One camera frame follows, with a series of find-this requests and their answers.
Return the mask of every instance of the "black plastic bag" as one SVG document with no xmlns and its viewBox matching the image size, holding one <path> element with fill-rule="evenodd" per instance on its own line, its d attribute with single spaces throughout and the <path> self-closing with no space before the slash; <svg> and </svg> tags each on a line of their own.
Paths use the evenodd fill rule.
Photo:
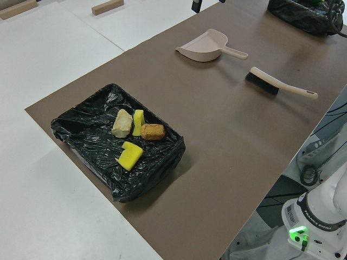
<svg viewBox="0 0 347 260">
<path fill-rule="evenodd" d="M 330 0 L 315 4 L 315 0 L 269 0 L 267 10 L 289 24 L 312 35 L 334 35 L 329 22 Z M 333 6 L 332 21 L 341 31 L 345 5 L 341 1 Z"/>
<path fill-rule="evenodd" d="M 126 138 L 113 136 L 111 129 L 122 108 L 129 114 L 142 109 L 146 123 L 164 125 L 165 137 L 146 141 L 131 134 Z M 67 143 L 110 188 L 115 202 L 133 200 L 156 186 L 177 166 L 185 151 L 181 135 L 116 84 L 105 86 L 54 119 L 51 128 L 55 137 Z M 143 155 L 130 171 L 115 160 L 123 151 L 124 141 L 143 149 Z"/>
</svg>

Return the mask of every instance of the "brown paper sheet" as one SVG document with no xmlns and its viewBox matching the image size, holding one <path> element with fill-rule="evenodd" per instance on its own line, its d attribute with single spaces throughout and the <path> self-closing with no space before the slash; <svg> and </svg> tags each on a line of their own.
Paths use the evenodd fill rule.
<svg viewBox="0 0 347 260">
<path fill-rule="evenodd" d="M 217 260 L 347 83 L 345 39 L 311 36 L 266 7 L 266 0 L 217 3 L 26 109 L 109 200 L 53 137 L 52 119 L 116 83 L 184 136 L 187 150 L 168 178 L 114 204 L 164 260 Z M 198 63 L 174 51 L 209 28 L 249 59 L 222 54 Z M 252 66 L 319 99 L 281 90 L 272 97 L 245 81 Z"/>
</svg>

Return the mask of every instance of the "yellow sponge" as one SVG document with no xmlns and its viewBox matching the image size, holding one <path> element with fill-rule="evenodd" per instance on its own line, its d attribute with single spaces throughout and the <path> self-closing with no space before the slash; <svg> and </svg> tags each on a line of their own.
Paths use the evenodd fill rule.
<svg viewBox="0 0 347 260">
<path fill-rule="evenodd" d="M 141 126 L 145 123 L 143 110 L 135 110 L 135 113 L 132 115 L 132 119 L 134 124 L 132 135 L 134 137 L 139 137 L 141 135 Z"/>
<path fill-rule="evenodd" d="M 131 142 L 124 142 L 121 146 L 124 151 L 121 153 L 119 159 L 115 159 L 124 169 L 130 171 L 138 159 L 141 157 L 143 150 L 141 147 L 132 144 Z"/>
</svg>

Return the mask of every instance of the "wooden stick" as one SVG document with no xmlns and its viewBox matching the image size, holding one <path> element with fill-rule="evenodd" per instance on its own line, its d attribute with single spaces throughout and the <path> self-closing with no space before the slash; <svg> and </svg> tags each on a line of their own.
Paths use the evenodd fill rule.
<svg viewBox="0 0 347 260">
<path fill-rule="evenodd" d="M 92 13 L 94 15 L 99 15 L 104 12 L 110 11 L 114 8 L 124 5 L 124 0 L 110 0 L 106 3 L 96 5 L 92 7 Z"/>
<path fill-rule="evenodd" d="M 10 17 L 13 17 L 15 15 L 19 15 L 25 11 L 28 11 L 32 8 L 37 7 L 36 0 L 26 0 L 25 2 L 16 4 L 14 6 L 8 7 L 4 10 L 0 11 L 0 18 L 2 20 L 8 19 Z"/>
</svg>

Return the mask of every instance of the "dustpan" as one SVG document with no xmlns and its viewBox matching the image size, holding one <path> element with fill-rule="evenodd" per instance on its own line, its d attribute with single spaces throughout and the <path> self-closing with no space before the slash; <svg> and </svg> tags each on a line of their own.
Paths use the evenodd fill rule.
<svg viewBox="0 0 347 260">
<path fill-rule="evenodd" d="M 221 53 L 226 53 L 241 60 L 248 57 L 247 53 L 226 47 L 228 37 L 220 31 L 208 29 L 198 38 L 187 44 L 176 48 L 184 56 L 199 62 L 207 62 L 219 57 Z"/>
</svg>

